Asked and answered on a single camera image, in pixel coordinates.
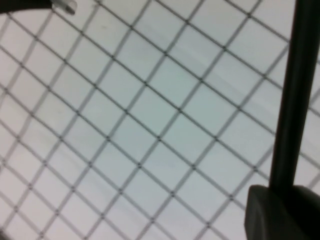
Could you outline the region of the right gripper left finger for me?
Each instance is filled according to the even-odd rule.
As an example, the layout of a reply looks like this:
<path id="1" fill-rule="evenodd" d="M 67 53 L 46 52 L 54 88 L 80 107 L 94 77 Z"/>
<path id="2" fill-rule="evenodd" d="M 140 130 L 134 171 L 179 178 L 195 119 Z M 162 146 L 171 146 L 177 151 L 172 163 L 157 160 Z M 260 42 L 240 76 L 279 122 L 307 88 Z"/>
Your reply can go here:
<path id="1" fill-rule="evenodd" d="M 281 200 L 262 185 L 249 188 L 244 228 L 248 240 L 295 239 L 295 223 Z"/>

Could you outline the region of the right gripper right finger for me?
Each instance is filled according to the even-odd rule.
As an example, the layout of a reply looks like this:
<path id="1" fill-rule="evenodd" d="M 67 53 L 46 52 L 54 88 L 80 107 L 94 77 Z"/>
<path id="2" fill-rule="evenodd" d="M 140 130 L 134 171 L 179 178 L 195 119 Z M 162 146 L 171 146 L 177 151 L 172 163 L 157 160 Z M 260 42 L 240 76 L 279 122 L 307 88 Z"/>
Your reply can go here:
<path id="1" fill-rule="evenodd" d="M 293 187 L 295 219 L 311 240 L 320 239 L 320 196 L 302 186 Z"/>

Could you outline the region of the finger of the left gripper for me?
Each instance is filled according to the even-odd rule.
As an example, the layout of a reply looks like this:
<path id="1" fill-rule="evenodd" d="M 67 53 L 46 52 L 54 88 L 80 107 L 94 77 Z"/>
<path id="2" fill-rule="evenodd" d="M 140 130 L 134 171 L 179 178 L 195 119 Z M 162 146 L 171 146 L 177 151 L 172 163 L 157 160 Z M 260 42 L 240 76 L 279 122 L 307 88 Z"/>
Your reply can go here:
<path id="1" fill-rule="evenodd" d="M 52 9 L 50 0 L 0 0 L 0 13 Z"/>

